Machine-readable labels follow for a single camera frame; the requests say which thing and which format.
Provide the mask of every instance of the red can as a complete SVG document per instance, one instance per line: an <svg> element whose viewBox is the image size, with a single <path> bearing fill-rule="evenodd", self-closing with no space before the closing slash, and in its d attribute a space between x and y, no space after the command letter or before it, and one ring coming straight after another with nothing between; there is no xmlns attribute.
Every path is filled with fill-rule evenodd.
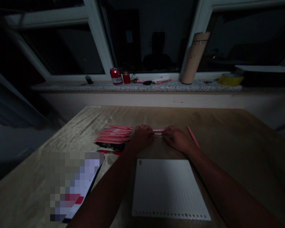
<svg viewBox="0 0 285 228"><path fill-rule="evenodd" d="M114 85L121 85L123 83L120 70L118 68L111 68L110 74Z"/></svg>

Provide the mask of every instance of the white window frame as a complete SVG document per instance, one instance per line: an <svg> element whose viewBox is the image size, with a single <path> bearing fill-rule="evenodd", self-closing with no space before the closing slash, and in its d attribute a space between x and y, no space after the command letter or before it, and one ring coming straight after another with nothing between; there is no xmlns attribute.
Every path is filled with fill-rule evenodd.
<svg viewBox="0 0 285 228"><path fill-rule="evenodd" d="M44 28L61 25L74 25L88 22L91 33L93 35L105 74L89 74L93 80L111 80L110 68L113 68L113 61L107 42L105 29L101 20L97 0L83 0L84 6L39 11L34 13L26 13L24 16L8 15L5 16L7 23L13 28ZM269 6L285 5L285 0L198 0L195 9L195 15L187 43L187 48L180 73L137 73L136 77L140 79L154 79L163 75L168 75L172 79L179 79L183 74L189 55L190 47L195 33L207 30L208 23L212 12L225 10L242 10L253 9ZM24 41L24 39L14 30L10 34L16 40L16 43L26 55L28 60L35 66L39 73L46 81L82 81L84 75L51 75L46 67L41 63L32 49ZM225 72L197 72L195 79L216 79Z"/></svg>

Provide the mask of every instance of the yellow tape roll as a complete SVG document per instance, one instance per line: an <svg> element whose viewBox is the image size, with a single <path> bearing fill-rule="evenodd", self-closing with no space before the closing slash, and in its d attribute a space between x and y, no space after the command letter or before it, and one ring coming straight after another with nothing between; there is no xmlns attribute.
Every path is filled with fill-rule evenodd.
<svg viewBox="0 0 285 228"><path fill-rule="evenodd" d="M236 74L222 74L218 82L224 86L238 86L244 77Z"/></svg>

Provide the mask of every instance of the granite window sill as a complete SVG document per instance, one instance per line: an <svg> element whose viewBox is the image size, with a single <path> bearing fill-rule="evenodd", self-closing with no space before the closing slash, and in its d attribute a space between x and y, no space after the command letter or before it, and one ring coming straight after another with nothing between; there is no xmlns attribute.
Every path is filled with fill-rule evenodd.
<svg viewBox="0 0 285 228"><path fill-rule="evenodd" d="M157 85L139 83L113 85L111 81L95 81L89 85L84 81L56 81L45 82L31 88L39 92L285 92L285 88L223 86L215 80L195 80L191 85L182 84L177 80Z"/></svg>

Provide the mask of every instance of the notebook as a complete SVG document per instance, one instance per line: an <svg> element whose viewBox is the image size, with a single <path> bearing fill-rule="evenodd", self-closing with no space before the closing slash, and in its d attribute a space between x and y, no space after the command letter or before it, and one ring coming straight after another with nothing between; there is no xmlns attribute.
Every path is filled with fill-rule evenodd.
<svg viewBox="0 0 285 228"><path fill-rule="evenodd" d="M132 216L211 220L189 161L137 159Z"/></svg>

